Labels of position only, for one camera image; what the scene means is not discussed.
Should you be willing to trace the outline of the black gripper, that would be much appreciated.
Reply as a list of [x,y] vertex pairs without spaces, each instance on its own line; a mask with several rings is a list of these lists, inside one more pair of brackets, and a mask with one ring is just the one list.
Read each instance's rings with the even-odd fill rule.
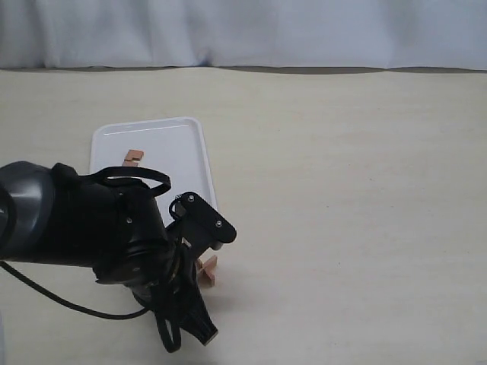
[[150,261],[144,273],[151,277],[131,287],[137,302],[165,321],[182,323],[184,331],[202,345],[208,345],[218,329],[196,283],[195,260],[189,249],[182,243],[177,244],[171,258]]

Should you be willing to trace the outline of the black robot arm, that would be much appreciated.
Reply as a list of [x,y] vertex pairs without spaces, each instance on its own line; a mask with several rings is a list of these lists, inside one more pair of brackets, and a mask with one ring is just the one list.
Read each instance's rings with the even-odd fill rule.
[[138,167],[81,175],[62,163],[1,168],[1,260],[90,268],[102,285],[128,288],[152,312],[169,352],[187,332],[202,344],[216,335],[196,274],[198,257],[217,249],[222,217],[186,192],[165,225],[156,199],[170,178]]

